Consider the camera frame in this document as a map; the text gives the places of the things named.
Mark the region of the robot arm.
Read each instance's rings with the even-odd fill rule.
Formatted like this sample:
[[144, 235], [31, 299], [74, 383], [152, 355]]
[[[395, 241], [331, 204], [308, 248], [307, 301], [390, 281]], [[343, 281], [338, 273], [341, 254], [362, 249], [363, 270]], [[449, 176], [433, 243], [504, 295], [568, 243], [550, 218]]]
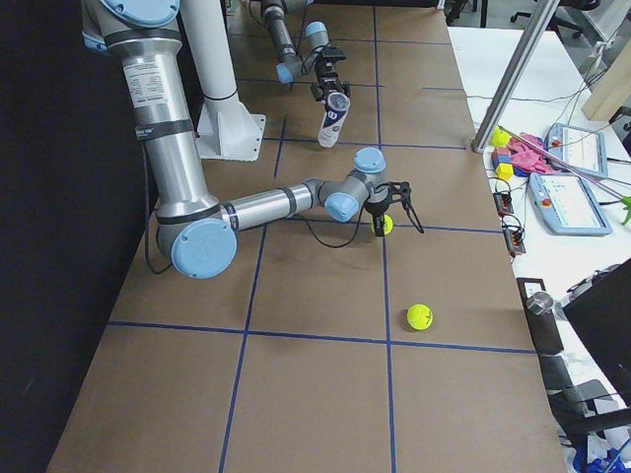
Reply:
[[209, 279], [232, 263], [237, 234], [315, 207], [346, 222], [372, 215], [385, 231], [392, 200], [386, 162], [359, 151], [340, 181], [299, 184], [221, 202], [208, 189], [206, 159], [253, 161], [266, 119], [241, 102], [217, 1], [85, 1], [83, 36], [122, 66], [146, 173], [157, 183], [160, 251], [181, 274]]
[[291, 84], [303, 76], [315, 72], [316, 82], [311, 85], [315, 101], [325, 102], [332, 93], [351, 97], [350, 84], [339, 79], [337, 63], [345, 60], [345, 51], [329, 40], [322, 22], [311, 22], [305, 29], [309, 47], [302, 56], [295, 46], [286, 25], [286, 17], [299, 10], [306, 10], [313, 1], [266, 0], [260, 2], [260, 18], [267, 29], [278, 63], [276, 74], [281, 84]]

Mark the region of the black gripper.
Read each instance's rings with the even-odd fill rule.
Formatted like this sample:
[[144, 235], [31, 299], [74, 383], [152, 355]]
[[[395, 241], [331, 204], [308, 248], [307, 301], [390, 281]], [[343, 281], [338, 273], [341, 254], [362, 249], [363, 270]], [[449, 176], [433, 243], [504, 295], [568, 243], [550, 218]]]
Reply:
[[386, 219], [384, 213], [389, 207], [389, 190], [380, 189], [364, 204], [366, 211], [373, 216], [372, 227], [376, 237], [386, 235]]
[[349, 82], [341, 82], [336, 69], [336, 62], [319, 60], [315, 64], [317, 82], [311, 84], [311, 92], [316, 102], [321, 102], [333, 92], [344, 94], [351, 98], [351, 85]]

